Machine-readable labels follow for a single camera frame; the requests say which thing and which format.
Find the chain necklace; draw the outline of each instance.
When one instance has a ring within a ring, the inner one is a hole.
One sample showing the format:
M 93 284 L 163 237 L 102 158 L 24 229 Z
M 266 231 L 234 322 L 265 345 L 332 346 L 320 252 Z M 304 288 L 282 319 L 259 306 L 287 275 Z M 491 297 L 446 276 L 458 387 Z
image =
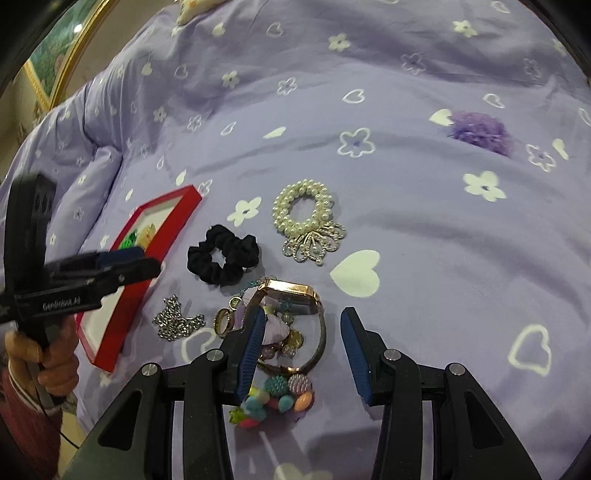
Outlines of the chain necklace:
M 205 327 L 204 316 L 200 313 L 196 317 L 185 318 L 181 313 L 178 297 L 173 295 L 164 299 L 165 308 L 152 321 L 158 326 L 158 336 L 169 342 L 181 337 L 188 337 L 194 331 Z

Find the gold ring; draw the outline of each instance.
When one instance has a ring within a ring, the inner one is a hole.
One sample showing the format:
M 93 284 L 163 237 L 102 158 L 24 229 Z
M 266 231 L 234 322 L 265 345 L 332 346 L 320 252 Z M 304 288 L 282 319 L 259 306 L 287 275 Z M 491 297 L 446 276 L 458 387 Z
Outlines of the gold ring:
M 228 322 L 226 324 L 226 328 L 224 328 L 222 331 L 220 326 L 224 317 L 228 317 Z M 218 337 L 225 338 L 228 333 L 234 330 L 234 312 L 231 312 L 228 309 L 221 309 L 219 312 L 217 312 L 216 318 L 213 321 L 213 330 L 216 332 Z

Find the purple bedsheet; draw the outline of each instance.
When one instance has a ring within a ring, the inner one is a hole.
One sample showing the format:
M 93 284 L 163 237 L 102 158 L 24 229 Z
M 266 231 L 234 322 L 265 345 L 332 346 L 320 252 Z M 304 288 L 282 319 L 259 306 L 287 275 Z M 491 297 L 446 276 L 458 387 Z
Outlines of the purple bedsheet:
M 143 363 L 181 365 L 217 345 L 217 310 L 275 275 L 319 292 L 328 344 L 305 418 L 227 425 L 238 480 L 370 477 L 379 420 L 340 340 L 350 305 L 418 363 L 465 364 L 543 478 L 558 478 L 591 433 L 591 95 L 564 46 L 517 0 L 232 0 L 181 28 L 177 13 L 159 12 L 52 111 L 0 187 L 5 208 L 19 171 L 56 178 L 50 258 L 109 248 L 138 205 L 179 186 L 204 196 L 114 374 L 80 351 L 82 425 Z M 510 158 L 449 138 L 457 111 L 501 119 Z M 284 257 L 272 224 L 275 197 L 304 178 L 326 184 L 348 230 L 322 267 Z M 217 223 L 261 245 L 235 288 L 186 270 L 188 247 Z M 189 340 L 161 340 L 151 323 L 171 293 L 206 316 Z M 307 338 L 297 364 L 317 326 L 296 322 Z

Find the heart outline print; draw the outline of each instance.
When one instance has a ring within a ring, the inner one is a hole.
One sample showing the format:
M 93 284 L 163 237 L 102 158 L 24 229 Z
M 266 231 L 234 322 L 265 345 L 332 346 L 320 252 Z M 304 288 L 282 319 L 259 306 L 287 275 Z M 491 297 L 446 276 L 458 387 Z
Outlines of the heart outline print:
M 532 335 L 533 333 L 542 334 L 540 346 L 542 347 L 542 350 L 548 355 L 548 361 L 545 365 L 531 362 L 520 362 L 517 360 L 517 354 L 519 353 L 519 349 L 523 345 L 523 342 L 529 335 Z M 537 373 L 541 377 L 546 377 L 550 373 L 550 367 L 552 366 L 552 350 L 550 350 L 550 334 L 548 333 L 548 329 L 544 325 L 538 324 L 531 324 L 525 327 L 513 341 L 509 355 L 507 355 L 507 360 L 509 360 L 509 363 L 513 365 L 513 367 L 519 370 L 530 370 Z

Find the feather pompom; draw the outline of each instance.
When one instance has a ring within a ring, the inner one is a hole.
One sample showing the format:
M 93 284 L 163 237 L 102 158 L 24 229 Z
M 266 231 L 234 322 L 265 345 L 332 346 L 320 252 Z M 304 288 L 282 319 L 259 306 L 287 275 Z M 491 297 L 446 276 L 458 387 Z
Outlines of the feather pompom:
M 511 154 L 511 137 L 498 118 L 486 113 L 455 112 L 450 119 L 453 121 L 450 137 L 504 157 L 509 157 Z

